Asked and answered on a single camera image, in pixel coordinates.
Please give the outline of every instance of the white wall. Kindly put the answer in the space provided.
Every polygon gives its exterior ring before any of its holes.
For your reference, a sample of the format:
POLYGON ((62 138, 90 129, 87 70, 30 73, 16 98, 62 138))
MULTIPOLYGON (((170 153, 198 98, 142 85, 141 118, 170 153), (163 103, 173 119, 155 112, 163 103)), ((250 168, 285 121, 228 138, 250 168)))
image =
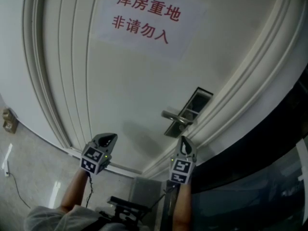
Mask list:
POLYGON ((18 119, 60 147, 48 124, 28 74, 22 41, 24 0, 0 0, 0 93, 18 119))

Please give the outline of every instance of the cable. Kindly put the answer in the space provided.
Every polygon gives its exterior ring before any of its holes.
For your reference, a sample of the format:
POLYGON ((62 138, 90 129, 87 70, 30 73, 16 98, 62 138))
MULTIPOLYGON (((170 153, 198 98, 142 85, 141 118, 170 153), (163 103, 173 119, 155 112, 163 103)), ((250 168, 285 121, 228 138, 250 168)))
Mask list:
POLYGON ((22 199, 22 197, 21 197, 20 194, 19 194, 18 186, 17 186, 17 182, 16 182, 15 176, 14 176, 12 173, 10 173, 10 172, 6 172, 6 173, 9 174, 9 175, 11 175, 11 176, 13 176, 19 198, 24 202, 24 204, 25 204, 29 209, 31 209, 31 207, 30 207, 29 205, 27 205, 27 203, 22 199))
POLYGON ((87 172, 89 178, 90 178, 90 186, 91 186, 91 192, 89 194, 89 196, 87 197, 87 205, 86 205, 86 208, 88 207, 88 204, 89 204, 89 200, 92 196, 92 193, 93 193, 93 183, 92 183, 92 177, 91 177, 91 174, 89 172, 87 172))
MULTIPOLYGON (((161 196, 159 197, 159 199, 156 200, 155 203, 150 207, 150 212, 152 211, 152 209, 154 208, 154 206, 157 205, 158 202, 161 201, 161 199, 162 199, 167 193, 171 193, 171 192, 176 188, 176 186, 178 186, 178 185, 179 185, 179 184, 175 184, 175 185, 173 185, 171 188, 169 188, 168 190, 164 190, 165 193, 164 193, 163 195, 161 195, 161 196)), ((148 214, 148 212, 147 212, 147 213, 144 213, 144 214, 140 217, 140 221, 144 218, 144 216, 145 216, 146 214, 148 214)))

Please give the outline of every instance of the door molding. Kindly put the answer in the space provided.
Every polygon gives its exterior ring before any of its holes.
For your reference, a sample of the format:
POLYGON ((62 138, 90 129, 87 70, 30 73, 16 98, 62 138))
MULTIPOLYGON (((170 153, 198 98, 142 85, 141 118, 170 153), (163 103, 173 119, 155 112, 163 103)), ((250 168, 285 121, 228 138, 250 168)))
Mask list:
MULTIPOLYGON (((57 112, 48 82, 42 39, 43 4, 44 0, 24 1, 22 34, 26 63, 40 106, 63 146, 61 149, 80 158, 80 151, 70 147, 70 139, 57 112)), ((196 124, 184 133, 199 150, 204 150, 210 141, 238 119, 273 81, 296 43, 306 12, 307 0, 276 0, 250 52, 228 83, 212 98, 196 124)), ((117 165, 110 165, 108 169, 130 177, 142 175, 153 178, 168 169, 176 143, 142 173, 117 165)))
POLYGON ((43 113, 59 143, 63 148, 69 148, 71 142, 57 112, 46 73, 42 39, 43 12, 44 0, 24 0, 22 18, 24 54, 43 113))
MULTIPOLYGON (((196 124, 183 134, 199 151, 206 150, 206 145, 238 119, 275 79, 293 50, 306 13, 307 0, 276 0, 262 32, 239 68, 212 98, 196 124)), ((176 143, 154 160, 142 176, 154 178, 166 172, 176 143)))

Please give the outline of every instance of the floor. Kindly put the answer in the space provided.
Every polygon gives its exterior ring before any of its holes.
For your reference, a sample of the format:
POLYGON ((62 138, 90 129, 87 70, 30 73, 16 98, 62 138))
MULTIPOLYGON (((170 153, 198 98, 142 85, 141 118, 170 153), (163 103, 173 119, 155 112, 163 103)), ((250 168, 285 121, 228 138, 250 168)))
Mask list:
MULTIPOLYGON (((9 171, 16 177, 21 197, 31 208, 36 205, 58 207, 79 167, 79 160, 54 148, 19 124, 16 134, 0 128, 1 165, 10 144, 9 171)), ((108 171, 94 176, 94 193, 88 207, 110 206, 106 203, 110 196, 128 200, 131 184, 131 178, 108 171)), ((89 193, 88 182, 82 206, 85 206, 89 193)), ((3 170, 0 170, 0 213, 0 231, 23 230, 24 218, 29 213, 18 198, 13 177, 5 177, 3 170)))

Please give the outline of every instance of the lever handle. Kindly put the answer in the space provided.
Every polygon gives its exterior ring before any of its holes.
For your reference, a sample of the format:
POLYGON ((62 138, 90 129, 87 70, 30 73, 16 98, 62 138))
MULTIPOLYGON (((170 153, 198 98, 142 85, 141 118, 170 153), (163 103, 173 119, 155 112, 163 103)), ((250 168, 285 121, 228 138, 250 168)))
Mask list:
POLYGON ((161 116, 164 117, 164 118, 167 118, 169 120, 172 120, 172 121, 176 121, 178 123, 181 123, 182 125, 191 125, 193 123, 193 121, 191 120, 188 120, 186 118, 183 118, 179 115, 175 115, 171 112, 168 112, 166 110, 163 110, 162 113, 161 113, 161 116))

